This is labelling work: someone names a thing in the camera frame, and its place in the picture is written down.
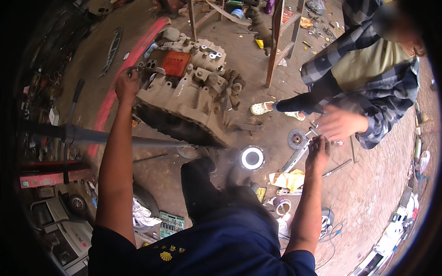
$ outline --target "black pants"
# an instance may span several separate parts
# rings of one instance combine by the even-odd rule
[[[331,70],[329,70],[313,84],[309,93],[281,100],[275,103],[273,108],[279,112],[303,111],[306,115],[310,115],[312,112],[322,113],[322,110],[316,108],[316,105],[323,99],[334,97],[342,92]]]
[[[227,183],[225,189],[218,190],[210,182],[209,172],[214,166],[208,157],[192,160],[181,166],[181,187],[186,202],[187,213],[194,225],[220,208],[240,207],[252,209],[278,228],[278,224],[249,186]]]

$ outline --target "yellow shell logo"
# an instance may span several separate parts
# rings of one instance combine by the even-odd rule
[[[163,253],[160,253],[160,257],[163,261],[170,261],[172,259],[172,255],[166,251],[164,251]]]

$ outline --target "hand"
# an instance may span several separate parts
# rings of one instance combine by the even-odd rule
[[[135,67],[129,67],[124,69],[118,76],[117,83],[115,85],[115,93],[117,94],[120,104],[132,105],[135,100],[135,96],[140,90],[140,81],[138,79],[138,72]]]
[[[313,137],[309,145],[309,155],[305,161],[305,172],[322,174],[330,158],[330,143],[324,137]]]
[[[365,116],[332,105],[324,106],[324,111],[327,111],[327,114],[318,120],[318,130],[329,141],[343,140],[353,133],[365,132],[368,129],[368,119]]]

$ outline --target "cardboard box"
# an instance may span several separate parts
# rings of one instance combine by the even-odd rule
[[[58,125],[58,121],[60,120],[60,113],[57,109],[51,108],[49,112],[49,121],[51,121],[52,125]]]

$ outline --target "white cloth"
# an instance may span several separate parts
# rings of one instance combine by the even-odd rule
[[[161,223],[158,218],[151,218],[152,214],[149,209],[138,203],[135,198],[132,198],[132,217],[135,218],[139,223],[145,226],[154,226]]]

